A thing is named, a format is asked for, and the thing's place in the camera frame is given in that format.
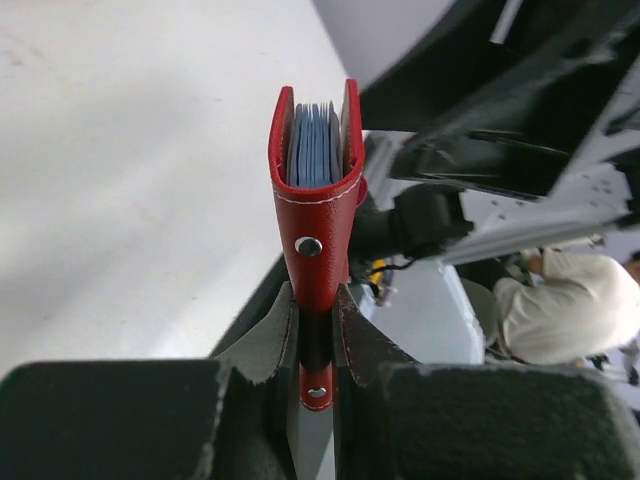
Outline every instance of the red wallet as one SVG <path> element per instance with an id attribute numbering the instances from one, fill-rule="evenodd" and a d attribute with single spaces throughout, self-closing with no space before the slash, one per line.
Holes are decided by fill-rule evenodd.
<path id="1" fill-rule="evenodd" d="M 340 117 L 344 176 L 337 183 L 315 189 L 286 184 L 293 120 L 293 89 L 283 87 L 269 136 L 269 170 L 284 258 L 301 322 L 315 322 L 330 312 L 338 285 L 348 280 L 347 249 L 353 219 L 367 193 L 357 83 L 346 81 Z M 321 371 L 301 366 L 300 389 L 301 401 L 310 410 L 331 405 L 331 365 Z"/>

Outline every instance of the white tabletop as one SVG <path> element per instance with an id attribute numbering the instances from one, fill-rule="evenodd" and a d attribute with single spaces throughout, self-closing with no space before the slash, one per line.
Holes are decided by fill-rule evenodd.
<path id="1" fill-rule="evenodd" d="M 0 3 L 0 375 L 208 354 L 281 250 L 280 87 L 344 77 L 307 0 Z"/>

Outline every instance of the person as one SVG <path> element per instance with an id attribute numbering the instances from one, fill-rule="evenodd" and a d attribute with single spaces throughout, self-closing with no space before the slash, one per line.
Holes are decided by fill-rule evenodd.
<path id="1" fill-rule="evenodd" d="M 575 362 L 632 345 L 640 330 L 640 251 L 620 264 L 604 255 L 523 252 L 529 272 L 515 280 L 496 259 L 467 264 L 464 277 L 493 292 L 503 350 L 524 363 Z"/>

